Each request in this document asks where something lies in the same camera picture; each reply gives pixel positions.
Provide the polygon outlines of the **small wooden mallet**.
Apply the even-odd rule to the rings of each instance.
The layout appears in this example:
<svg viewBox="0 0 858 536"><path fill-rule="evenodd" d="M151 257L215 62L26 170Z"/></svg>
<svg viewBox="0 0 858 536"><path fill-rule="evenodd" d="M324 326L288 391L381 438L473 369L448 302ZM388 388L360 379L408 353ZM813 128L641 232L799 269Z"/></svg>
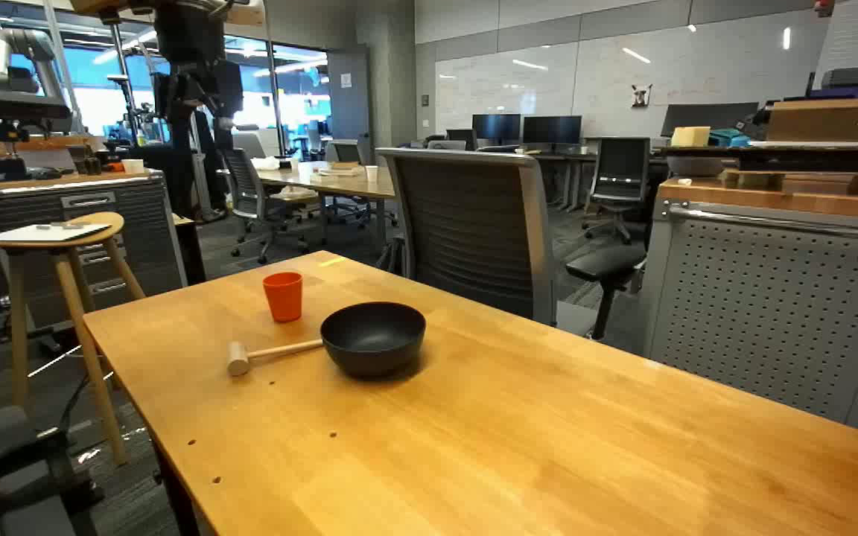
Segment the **small wooden mallet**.
<svg viewBox="0 0 858 536"><path fill-rule="evenodd" d="M288 354L297 354L297 353L314 353L314 350L320 350L320 341L271 347L271 350L244 350L242 342L233 342L230 354L227 354L227 377L230 379L244 379L259 365L269 365L269 362L278 362L278 357L288 357Z"/></svg>

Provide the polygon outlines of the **wooden stool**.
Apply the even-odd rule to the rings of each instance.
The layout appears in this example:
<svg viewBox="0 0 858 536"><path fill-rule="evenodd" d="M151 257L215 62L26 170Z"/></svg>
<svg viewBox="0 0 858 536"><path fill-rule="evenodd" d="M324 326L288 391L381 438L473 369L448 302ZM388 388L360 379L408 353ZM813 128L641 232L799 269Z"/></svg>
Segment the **wooden stool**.
<svg viewBox="0 0 858 536"><path fill-rule="evenodd" d="M105 366L99 357L99 347L83 323L87 302L81 293L81 248L102 248L116 269L119 280L125 284L129 295L134 302L142 298L142 287L138 274L132 272L122 248L116 240L125 231L125 217L119 213L93 213L78 214L71 220L55 220L55 223L29 223L17 231L0 232L0 253L5 257L5 278L10 278L10 391L16 405L26 405L29 400L29 350L26 350L26 262L29 257L44 257L58 274L67 312L71 320L87 384L93 388L95 405L99 405L99 423L105 433L105 441L111 446L111 455L116 464L129 461L129 449L122 441L116 405L111 400L111 388L105 382Z"/></svg>

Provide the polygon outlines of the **left computer monitor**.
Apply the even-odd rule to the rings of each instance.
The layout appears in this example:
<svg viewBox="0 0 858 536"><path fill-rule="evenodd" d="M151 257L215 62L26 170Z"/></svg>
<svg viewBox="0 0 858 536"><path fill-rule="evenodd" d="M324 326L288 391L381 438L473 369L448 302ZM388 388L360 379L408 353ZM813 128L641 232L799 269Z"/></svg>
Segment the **left computer monitor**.
<svg viewBox="0 0 858 536"><path fill-rule="evenodd" d="M470 128L487 146L516 146L522 140L519 113L478 113Z"/></svg>

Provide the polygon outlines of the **computer monitor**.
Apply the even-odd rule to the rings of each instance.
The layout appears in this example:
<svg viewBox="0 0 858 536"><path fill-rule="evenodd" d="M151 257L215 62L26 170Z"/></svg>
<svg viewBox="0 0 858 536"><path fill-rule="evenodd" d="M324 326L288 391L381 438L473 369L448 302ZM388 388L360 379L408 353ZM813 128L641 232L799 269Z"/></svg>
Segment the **computer monitor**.
<svg viewBox="0 0 858 536"><path fill-rule="evenodd" d="M577 116L527 116L522 140L527 146L571 146L582 140Z"/></svg>
<svg viewBox="0 0 858 536"><path fill-rule="evenodd" d="M522 140L519 113L478 113L470 128L487 146L516 146Z"/></svg>

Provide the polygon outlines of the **grey cabinet with labels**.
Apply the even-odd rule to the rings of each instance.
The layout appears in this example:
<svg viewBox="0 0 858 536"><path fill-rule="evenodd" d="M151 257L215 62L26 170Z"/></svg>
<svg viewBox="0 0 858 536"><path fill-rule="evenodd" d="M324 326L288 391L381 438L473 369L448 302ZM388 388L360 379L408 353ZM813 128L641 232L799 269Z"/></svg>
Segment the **grey cabinet with labels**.
<svg viewBox="0 0 858 536"><path fill-rule="evenodd" d="M0 183L0 266L17 332L62 326L184 284L168 183Z"/></svg>

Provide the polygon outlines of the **grey mesh office chair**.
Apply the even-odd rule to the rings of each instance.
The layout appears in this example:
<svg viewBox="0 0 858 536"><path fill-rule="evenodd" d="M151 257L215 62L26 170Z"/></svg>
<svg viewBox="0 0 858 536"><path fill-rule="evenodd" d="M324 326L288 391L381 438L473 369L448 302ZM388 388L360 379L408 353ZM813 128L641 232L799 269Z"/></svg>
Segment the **grey mesh office chair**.
<svg viewBox="0 0 858 536"><path fill-rule="evenodd" d="M512 153L381 153L402 223L402 274L554 326L543 170Z"/></svg>

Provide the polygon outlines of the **orange plastic cup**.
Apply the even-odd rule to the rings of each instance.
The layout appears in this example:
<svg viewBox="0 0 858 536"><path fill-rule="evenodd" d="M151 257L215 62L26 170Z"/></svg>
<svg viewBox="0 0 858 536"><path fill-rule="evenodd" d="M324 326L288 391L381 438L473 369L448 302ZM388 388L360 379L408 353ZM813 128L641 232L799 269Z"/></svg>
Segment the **orange plastic cup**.
<svg viewBox="0 0 858 536"><path fill-rule="evenodd" d="M269 274L263 293L278 326L302 320L303 278L297 272Z"/></svg>

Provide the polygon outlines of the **black office chair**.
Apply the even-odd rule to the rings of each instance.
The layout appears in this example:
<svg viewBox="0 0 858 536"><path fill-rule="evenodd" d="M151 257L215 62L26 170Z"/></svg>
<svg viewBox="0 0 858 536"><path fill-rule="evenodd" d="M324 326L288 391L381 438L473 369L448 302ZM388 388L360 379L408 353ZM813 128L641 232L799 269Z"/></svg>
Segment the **black office chair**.
<svg viewBox="0 0 858 536"><path fill-rule="evenodd" d="M601 287L594 341L606 338L613 293L624 290L646 259L641 235L630 228L630 214L644 207L650 192L650 140L646 138L601 138L588 202L601 213L588 235L606 231L610 235L594 253L566 262L566 272Z"/></svg>

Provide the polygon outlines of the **black bowl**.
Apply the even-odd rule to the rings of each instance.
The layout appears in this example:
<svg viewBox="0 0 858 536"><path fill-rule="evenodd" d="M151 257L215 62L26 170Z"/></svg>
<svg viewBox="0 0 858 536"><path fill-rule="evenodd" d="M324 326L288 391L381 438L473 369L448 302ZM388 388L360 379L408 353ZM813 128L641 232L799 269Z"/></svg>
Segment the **black bowl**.
<svg viewBox="0 0 858 536"><path fill-rule="evenodd" d="M388 379L418 362L426 320L408 304L367 302L332 312L320 335L339 372Z"/></svg>

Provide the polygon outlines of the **right computer monitor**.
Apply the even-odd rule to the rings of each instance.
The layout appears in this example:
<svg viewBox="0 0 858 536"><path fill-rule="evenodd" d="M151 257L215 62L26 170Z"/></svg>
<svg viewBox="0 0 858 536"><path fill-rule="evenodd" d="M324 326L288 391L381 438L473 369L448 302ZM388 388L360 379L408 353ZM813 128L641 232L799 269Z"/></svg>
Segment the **right computer monitor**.
<svg viewBox="0 0 858 536"><path fill-rule="evenodd" d="M571 146L582 140L577 116L527 116L522 140L527 146Z"/></svg>

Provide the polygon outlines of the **light wooden desk background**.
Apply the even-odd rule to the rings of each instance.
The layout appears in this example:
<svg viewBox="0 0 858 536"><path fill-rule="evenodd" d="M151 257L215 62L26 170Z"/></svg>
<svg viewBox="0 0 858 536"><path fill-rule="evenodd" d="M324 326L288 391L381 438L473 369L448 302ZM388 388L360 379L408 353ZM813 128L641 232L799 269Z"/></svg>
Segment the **light wooden desk background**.
<svg viewBox="0 0 858 536"><path fill-rule="evenodd" d="M296 184L332 198L393 199L393 180L385 167L306 162L288 170L269 159L253 159L253 170L269 184Z"/></svg>

